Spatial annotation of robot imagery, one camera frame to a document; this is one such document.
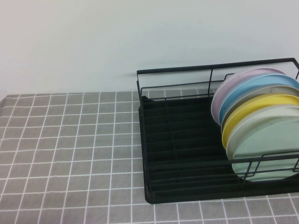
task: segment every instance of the pink plate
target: pink plate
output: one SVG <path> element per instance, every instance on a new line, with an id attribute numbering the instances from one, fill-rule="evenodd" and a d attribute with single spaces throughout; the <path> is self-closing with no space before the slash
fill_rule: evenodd
<path id="1" fill-rule="evenodd" d="M 224 100 L 224 98 L 226 97 L 226 95 L 228 94 L 228 92 L 238 83 L 240 83 L 241 81 L 245 80 L 246 78 L 252 77 L 252 76 L 256 76 L 256 75 L 260 75 L 263 73 L 272 73 L 272 72 L 278 72 L 281 74 L 284 74 L 282 71 L 277 70 L 277 69 L 273 69 L 273 68 L 258 68 L 258 69 L 251 69 L 248 71 L 243 71 L 240 73 L 235 73 L 233 75 L 231 75 L 230 78 L 227 78 L 223 83 L 221 83 L 221 85 L 218 87 L 218 89 L 216 90 L 213 100 L 212 100 L 212 105 L 211 105 L 211 113 L 212 113 L 212 117 L 214 118 L 214 120 L 220 124 L 219 122 L 219 111 L 221 108 L 221 104 Z"/>

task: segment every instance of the yellow plate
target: yellow plate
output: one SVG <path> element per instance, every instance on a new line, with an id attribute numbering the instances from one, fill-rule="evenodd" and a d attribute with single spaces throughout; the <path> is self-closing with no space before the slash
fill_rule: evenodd
<path id="1" fill-rule="evenodd" d="M 271 105 L 278 104 L 292 104 L 299 105 L 299 98 L 292 95 L 280 94 L 280 93 L 271 93 L 265 94 L 258 97 L 254 97 L 251 100 L 248 100 L 246 103 L 240 105 L 231 115 L 228 117 L 225 122 L 223 132 L 222 132 L 222 144 L 225 146 L 228 143 L 228 137 L 233 130 L 233 128 L 239 123 L 240 120 L 245 118 L 247 115 L 252 112 L 262 109 Z"/>

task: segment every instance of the stack of plates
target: stack of plates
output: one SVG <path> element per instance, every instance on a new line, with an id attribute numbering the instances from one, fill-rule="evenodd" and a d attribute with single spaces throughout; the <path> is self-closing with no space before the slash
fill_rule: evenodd
<path id="1" fill-rule="evenodd" d="M 222 143 L 229 159 L 261 157 L 298 149 L 299 83 L 282 71 L 258 68 L 233 74 L 214 94 L 211 105 L 214 120 L 221 126 Z M 246 180 L 264 181 L 289 177 L 297 159 L 252 163 Z M 248 163 L 234 163 L 245 173 Z"/>

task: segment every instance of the dish rack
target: dish rack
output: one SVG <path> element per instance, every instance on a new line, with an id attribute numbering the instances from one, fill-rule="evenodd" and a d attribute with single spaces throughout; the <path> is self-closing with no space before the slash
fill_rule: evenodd
<path id="1" fill-rule="evenodd" d="M 299 175 L 296 174 L 299 172 L 299 148 L 283 154 L 264 154 L 258 158 L 229 160 L 221 143 L 221 128 L 214 122 L 210 111 L 213 99 L 211 84 L 223 82 L 233 74 L 226 74 L 224 80 L 212 81 L 215 69 L 275 63 L 293 63 L 298 69 L 296 79 L 298 78 L 299 64 L 295 58 L 137 71 L 144 190 L 148 203 L 236 198 L 299 191 Z M 210 71 L 209 80 L 140 87 L 141 75 L 200 70 Z M 206 84 L 208 89 L 206 93 L 187 96 L 148 98 L 142 95 L 145 89 L 179 88 L 192 84 Z M 294 158 L 297 162 L 292 168 L 258 170 L 259 164 L 263 161 Z M 247 163 L 248 169 L 245 173 L 236 174 L 232 169 L 233 163 Z M 250 172 L 250 168 L 254 166 L 255 170 Z M 256 173 L 280 170 L 292 170 L 294 175 L 273 181 L 246 180 Z"/>

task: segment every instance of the wall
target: wall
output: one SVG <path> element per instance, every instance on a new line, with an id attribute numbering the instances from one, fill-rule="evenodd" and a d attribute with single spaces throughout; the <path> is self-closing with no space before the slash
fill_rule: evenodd
<path id="1" fill-rule="evenodd" d="M 299 59 L 296 0 L 3 0 L 0 97 L 131 91 L 138 69 Z"/>

